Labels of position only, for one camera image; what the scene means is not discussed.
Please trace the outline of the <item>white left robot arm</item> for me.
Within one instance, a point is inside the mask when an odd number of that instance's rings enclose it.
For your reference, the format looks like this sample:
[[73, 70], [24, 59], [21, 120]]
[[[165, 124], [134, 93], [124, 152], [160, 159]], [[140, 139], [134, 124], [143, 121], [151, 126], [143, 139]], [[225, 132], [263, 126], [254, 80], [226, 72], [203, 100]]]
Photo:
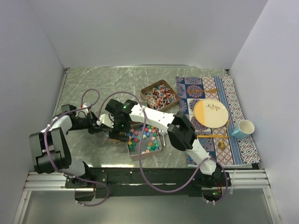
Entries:
[[90, 134], [100, 133], [111, 128], [113, 123], [104, 114], [98, 120], [88, 104], [81, 110], [67, 104], [61, 110], [47, 128], [29, 136], [34, 169], [39, 174], [57, 171], [69, 176], [73, 183], [89, 187], [94, 180], [90, 168], [85, 162], [72, 159], [65, 136], [69, 131], [84, 129]]

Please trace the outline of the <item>silver metal scoop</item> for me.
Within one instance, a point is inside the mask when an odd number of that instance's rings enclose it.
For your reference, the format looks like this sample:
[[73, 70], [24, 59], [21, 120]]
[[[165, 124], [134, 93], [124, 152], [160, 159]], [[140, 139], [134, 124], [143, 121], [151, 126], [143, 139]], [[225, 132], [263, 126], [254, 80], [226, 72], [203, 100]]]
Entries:
[[159, 130], [159, 134], [162, 136], [162, 139], [163, 139], [163, 146], [166, 147], [166, 142], [165, 142], [165, 135], [166, 135], [166, 132], [160, 129], [160, 130]]

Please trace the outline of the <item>clear glass jar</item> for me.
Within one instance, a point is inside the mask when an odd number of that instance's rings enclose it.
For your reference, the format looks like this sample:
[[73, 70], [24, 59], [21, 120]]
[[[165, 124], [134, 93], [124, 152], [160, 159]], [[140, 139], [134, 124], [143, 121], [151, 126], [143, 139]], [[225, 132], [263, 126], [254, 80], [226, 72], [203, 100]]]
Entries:
[[122, 140], [118, 140], [118, 139], [109, 139], [109, 141], [112, 144], [117, 144], [117, 143], [123, 142]]

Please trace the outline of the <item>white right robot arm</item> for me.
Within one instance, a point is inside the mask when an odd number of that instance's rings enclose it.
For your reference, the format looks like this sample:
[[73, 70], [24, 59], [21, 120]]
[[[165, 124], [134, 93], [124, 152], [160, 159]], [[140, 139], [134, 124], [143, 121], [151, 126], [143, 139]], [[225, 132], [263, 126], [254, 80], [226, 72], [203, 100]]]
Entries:
[[99, 116], [97, 124], [111, 128], [113, 139], [127, 141], [128, 138], [117, 135], [119, 132], [128, 132], [131, 122], [154, 126], [168, 134], [174, 148], [187, 152], [196, 164], [200, 165], [199, 170], [208, 185], [215, 186], [221, 180], [227, 180], [227, 175], [221, 166], [213, 161], [209, 153], [202, 147], [195, 128], [184, 113], [180, 111], [176, 114], [165, 113], [142, 106], [133, 100], [121, 103], [114, 99], [109, 100], [105, 110], [111, 113], [114, 119], [111, 120], [108, 115], [102, 114]]

